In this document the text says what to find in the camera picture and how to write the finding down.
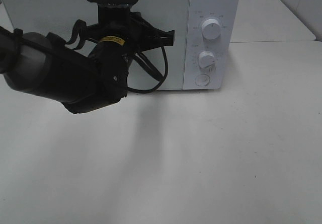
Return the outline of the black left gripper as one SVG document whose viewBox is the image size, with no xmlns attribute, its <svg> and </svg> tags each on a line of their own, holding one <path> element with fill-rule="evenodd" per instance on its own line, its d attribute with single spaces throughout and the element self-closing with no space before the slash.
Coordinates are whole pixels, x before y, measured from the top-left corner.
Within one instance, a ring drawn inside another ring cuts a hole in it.
<svg viewBox="0 0 322 224">
<path fill-rule="evenodd" d="M 138 0 L 87 0 L 91 3 L 137 3 Z M 124 41 L 135 53 L 173 46 L 175 32 L 163 31 L 152 26 L 140 14 L 126 5 L 98 4 L 98 22 L 83 29 L 83 43 L 99 43 L 104 37 L 113 36 Z"/>
</svg>

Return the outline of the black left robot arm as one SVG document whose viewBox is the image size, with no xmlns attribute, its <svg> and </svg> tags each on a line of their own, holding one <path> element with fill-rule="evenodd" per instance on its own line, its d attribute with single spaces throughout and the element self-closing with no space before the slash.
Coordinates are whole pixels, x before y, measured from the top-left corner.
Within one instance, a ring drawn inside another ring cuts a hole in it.
<svg viewBox="0 0 322 224">
<path fill-rule="evenodd" d="M 138 0 L 87 0 L 98 6 L 98 22 L 77 20 L 71 38 L 10 32 L 1 28 L 1 74 L 18 92 L 55 100 L 73 114 L 88 113 L 115 103 L 128 92 L 132 62 L 161 86 L 160 72 L 145 52 L 174 43 L 174 31 L 162 31 L 130 9 Z"/>
</svg>

